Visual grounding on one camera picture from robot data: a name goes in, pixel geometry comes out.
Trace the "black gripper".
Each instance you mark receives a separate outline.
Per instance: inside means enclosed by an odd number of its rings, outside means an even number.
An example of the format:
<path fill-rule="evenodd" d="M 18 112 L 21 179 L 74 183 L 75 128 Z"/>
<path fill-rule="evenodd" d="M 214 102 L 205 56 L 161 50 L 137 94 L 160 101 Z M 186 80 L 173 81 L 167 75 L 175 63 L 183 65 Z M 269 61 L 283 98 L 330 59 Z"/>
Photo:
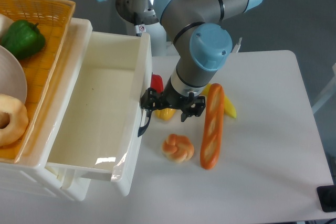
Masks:
<path fill-rule="evenodd" d="M 169 78 L 163 92 L 157 92 L 154 88 L 148 88 L 140 99 L 140 108 L 151 116 L 155 110 L 176 109 L 181 110 L 181 122 L 190 117 L 199 117 L 206 108 L 206 99 L 203 95 L 195 96 L 194 92 L 184 96 L 177 92 L 171 78 Z"/>

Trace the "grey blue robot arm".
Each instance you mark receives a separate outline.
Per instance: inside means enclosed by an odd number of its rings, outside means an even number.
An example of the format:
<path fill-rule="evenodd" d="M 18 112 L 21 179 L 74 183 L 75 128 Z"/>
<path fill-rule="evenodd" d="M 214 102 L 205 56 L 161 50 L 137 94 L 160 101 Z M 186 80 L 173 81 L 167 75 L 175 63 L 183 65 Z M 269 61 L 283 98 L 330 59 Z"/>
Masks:
<path fill-rule="evenodd" d="M 149 88 L 140 106 L 148 114 L 166 108 L 182 112 L 181 119 L 200 116 L 205 108 L 201 92 L 224 65 L 232 39 L 222 20 L 245 13 L 263 0 L 122 0 L 123 19 L 140 26 L 160 24 L 180 59 L 162 92 Z"/>

